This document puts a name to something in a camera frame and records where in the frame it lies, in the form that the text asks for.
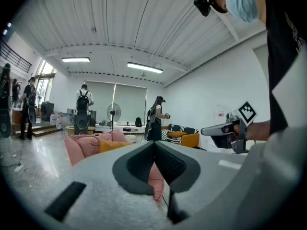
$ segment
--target white ceiling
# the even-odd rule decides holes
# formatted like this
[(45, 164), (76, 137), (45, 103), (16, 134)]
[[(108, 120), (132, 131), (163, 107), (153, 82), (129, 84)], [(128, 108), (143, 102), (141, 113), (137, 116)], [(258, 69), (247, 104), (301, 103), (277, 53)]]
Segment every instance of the white ceiling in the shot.
[[(93, 73), (167, 85), (265, 28), (213, 9), (203, 17), (193, 0), (28, 0), (16, 30), (64, 74)], [(84, 56), (90, 63), (63, 63)], [(162, 74), (129, 69), (150, 65)]]

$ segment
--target face mask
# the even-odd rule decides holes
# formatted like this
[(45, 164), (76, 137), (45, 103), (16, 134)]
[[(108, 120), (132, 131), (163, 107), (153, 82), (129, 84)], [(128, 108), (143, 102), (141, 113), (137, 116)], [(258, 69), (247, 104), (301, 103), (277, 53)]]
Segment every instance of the face mask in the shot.
[(234, 17), (245, 22), (258, 19), (256, 0), (226, 0), (226, 7)]

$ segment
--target man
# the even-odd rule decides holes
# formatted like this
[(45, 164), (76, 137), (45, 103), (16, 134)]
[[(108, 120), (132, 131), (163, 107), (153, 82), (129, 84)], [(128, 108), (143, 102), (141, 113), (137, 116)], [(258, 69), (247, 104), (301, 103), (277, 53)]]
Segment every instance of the man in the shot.
[[(24, 101), (23, 105), (23, 110), (22, 110), (22, 116), (21, 116), (21, 124), (20, 124), (20, 139), (24, 140), (24, 125), (25, 125), (25, 120), (28, 118), (28, 110), (29, 110), (29, 105), (26, 103), (26, 98), (28, 98), (30, 95), (36, 96), (36, 90), (34, 87), (35, 84), (35, 78), (32, 77), (29, 80), (29, 84), (25, 87), (24, 89), (24, 94), (23, 96), (18, 100), (18, 102)], [(27, 133), (27, 138), (29, 140), (32, 140), (32, 123), (29, 121), (29, 126), (28, 126), (28, 133)]]
[(20, 92), (20, 85), (17, 83), (17, 79), (13, 80), (13, 86), (12, 86), (12, 106), (16, 108), (17, 101), (18, 101), (18, 95)]
[(271, 120), (248, 127), (247, 140), (267, 140), (288, 124), (272, 90), (290, 69), (306, 43), (307, 24), (301, 10), (305, 0), (209, 0), (220, 13), (230, 12), (245, 22), (260, 20), (268, 30)]
[[(86, 97), (88, 98), (88, 100), (89, 100), (89, 106), (94, 105), (94, 98), (93, 98), (93, 95), (92, 95), (91, 92), (89, 92), (89, 91), (87, 90), (87, 85), (86, 85), (86, 84), (83, 84), (83, 85), (81, 86), (81, 90), (76, 91), (76, 100), (78, 100), (78, 98), (81, 96), (81, 95), (80, 95), (80, 91), (81, 91), (81, 94), (82, 94), (82, 95), (86, 95)], [(77, 112), (78, 112), (78, 111), (77, 111), (77, 106), (76, 106), (76, 110), (75, 110), (75, 122), (74, 122), (74, 134), (75, 134), (75, 135), (78, 135), (79, 132), (80, 132), (80, 131), (79, 131), (79, 128), (78, 128), (78, 126), (77, 126), (77, 121), (76, 121)], [(82, 134), (87, 135), (87, 133), (88, 133), (88, 127), (84, 128), (84, 129), (82, 130)]]

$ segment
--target railing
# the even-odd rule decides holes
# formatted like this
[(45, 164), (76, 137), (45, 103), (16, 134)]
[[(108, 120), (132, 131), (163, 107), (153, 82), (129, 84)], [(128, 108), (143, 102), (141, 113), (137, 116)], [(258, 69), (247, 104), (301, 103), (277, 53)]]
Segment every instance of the railing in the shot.
[(7, 61), (18, 67), (19, 69), (28, 73), (31, 63), (27, 62), (24, 58), (18, 55), (12, 50), (5, 42), (0, 41), (0, 56), (5, 58)]

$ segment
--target black shirt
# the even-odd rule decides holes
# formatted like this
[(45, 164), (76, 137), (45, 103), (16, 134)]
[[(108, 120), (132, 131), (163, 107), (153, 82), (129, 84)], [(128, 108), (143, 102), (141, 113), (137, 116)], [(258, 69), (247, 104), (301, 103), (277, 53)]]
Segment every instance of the black shirt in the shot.
[(13, 85), (12, 96), (14, 101), (17, 101), (18, 99), (18, 89), (20, 90), (20, 85), (18, 83)]
[(31, 84), (28, 84), (25, 89), (24, 89), (24, 94), (27, 94), (27, 97), (30, 96), (31, 92), (33, 92), (35, 95), (36, 95), (36, 92), (35, 92), (35, 87)]
[(266, 27), (269, 49), (270, 134), (284, 130), (288, 124), (272, 90), (290, 69), (306, 41), (304, 0), (266, 0)]

